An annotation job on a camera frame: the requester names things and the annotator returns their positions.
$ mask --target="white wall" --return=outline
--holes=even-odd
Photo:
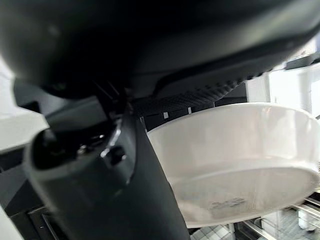
[[[0,152],[26,144],[37,132],[47,128],[47,122],[42,115],[16,106],[12,79],[12,72],[0,57]],[[14,224],[0,207],[0,240],[22,239]]]
[[[277,103],[320,115],[320,63],[278,69],[246,82],[248,102]]]

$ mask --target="white bowl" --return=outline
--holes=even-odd
[[[148,133],[188,228],[259,217],[319,184],[320,125],[269,103],[207,109]]]

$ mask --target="white surface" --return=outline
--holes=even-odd
[[[270,103],[269,73],[245,82],[247,101],[249,103]]]
[[[148,136],[189,228],[262,216],[298,202],[319,183],[320,125],[302,110],[227,105]]]
[[[1,240],[23,240],[14,224],[0,207],[0,239]]]
[[[0,120],[0,151],[27,144],[34,135],[48,128],[41,114],[29,112]]]
[[[261,226],[268,234],[276,239],[279,239],[279,229],[282,229],[282,215],[283,211],[275,211],[273,213],[262,216]]]
[[[47,128],[40,114],[16,106],[12,79],[12,72],[0,57],[0,151],[26,144],[33,135]],[[23,239],[1,207],[0,239]]]
[[[269,74],[272,103],[299,108],[312,113],[312,68],[279,70]]]
[[[320,78],[311,84],[312,115],[320,116]]]

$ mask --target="black cover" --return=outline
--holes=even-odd
[[[125,87],[138,115],[218,100],[319,30],[319,0],[3,0],[0,51],[68,98]]]

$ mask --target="black plastic housing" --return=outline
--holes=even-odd
[[[135,167],[126,184],[117,184],[116,174],[99,157],[105,145],[76,161],[49,169],[37,167],[43,134],[28,146],[24,160],[27,177],[70,239],[190,238],[145,130],[139,121],[134,121],[133,128],[122,129],[135,132]]]

